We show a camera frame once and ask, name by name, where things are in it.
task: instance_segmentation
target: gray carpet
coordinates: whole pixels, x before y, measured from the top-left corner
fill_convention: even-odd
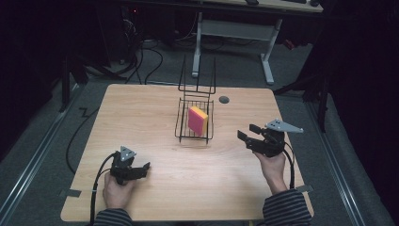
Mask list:
[[[154,46],[149,42],[147,47]],[[259,50],[262,43],[251,43],[253,51]],[[218,48],[211,43],[207,48]],[[223,87],[248,87],[278,89],[295,81],[311,46],[299,47],[292,51],[284,46],[277,45],[270,58],[270,65],[275,76],[275,85],[266,85],[263,69],[259,57],[252,53],[233,50],[238,49],[236,44],[224,44],[217,51],[204,50],[202,52],[201,72],[208,73],[212,61],[216,58],[216,83]],[[187,71],[191,70],[193,48],[178,46],[174,49],[162,44],[154,47],[163,56],[161,67],[149,78],[149,83],[169,82],[177,83],[186,56]],[[139,68],[141,82],[160,62],[161,57],[152,50],[144,50],[143,63]],[[130,83],[137,84],[137,75]],[[69,159],[73,169],[76,169],[82,151],[85,148],[91,126],[96,114],[86,120],[86,115],[94,112],[101,104],[106,87],[117,81],[105,77],[91,76],[82,93],[74,99],[68,114],[65,116],[48,154],[45,156],[39,170],[30,186],[17,205],[8,225],[84,225],[84,222],[67,223],[60,219],[65,198],[59,197],[61,189],[68,189],[72,183],[73,174],[66,164],[66,151],[71,143]],[[312,185],[314,191],[310,193],[315,216],[314,225],[352,225],[345,209],[339,190],[331,175],[327,158],[323,152],[324,146],[319,138],[318,129],[314,125],[314,118],[309,109],[302,102],[300,92],[289,92],[277,96],[277,102],[283,119],[305,130],[304,134],[290,134],[289,138],[296,153],[297,163],[301,168],[306,184]],[[54,98],[44,106],[32,119],[19,141],[8,157],[0,165],[0,202],[3,203],[23,173],[34,152],[54,119],[59,115],[61,107],[60,85],[54,90]],[[327,137],[332,144],[340,167],[354,192],[359,209],[362,211],[367,225],[393,225],[391,218],[378,196],[375,194],[367,174],[358,161],[346,133],[339,120],[331,98],[328,99],[326,117]]]

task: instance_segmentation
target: person's right hand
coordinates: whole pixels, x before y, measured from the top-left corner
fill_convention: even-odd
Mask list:
[[[132,198],[136,180],[127,181],[124,186],[121,186],[117,183],[117,179],[108,172],[105,174],[104,181],[103,197],[106,208],[125,209]]]
[[[284,183],[285,155],[280,153],[273,157],[267,157],[261,153],[253,152],[261,162],[262,173],[270,186],[273,195],[287,190]]]

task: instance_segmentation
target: person's left hand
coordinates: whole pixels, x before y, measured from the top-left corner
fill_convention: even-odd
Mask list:
[[[105,174],[105,184],[103,189],[103,197],[106,208],[124,209],[131,200],[133,188],[136,180],[128,181],[124,186],[117,183],[117,179],[109,172]]]

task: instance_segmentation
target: striped sleeve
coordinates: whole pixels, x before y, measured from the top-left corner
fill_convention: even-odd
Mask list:
[[[124,209],[105,209],[97,214],[94,226],[132,226],[132,219]]]
[[[302,193],[290,189],[264,201],[263,217],[266,226],[310,225],[311,214]]]

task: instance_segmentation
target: pink sponge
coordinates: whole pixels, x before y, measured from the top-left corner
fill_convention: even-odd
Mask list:
[[[207,128],[208,115],[196,106],[188,109],[188,128],[202,136]]]

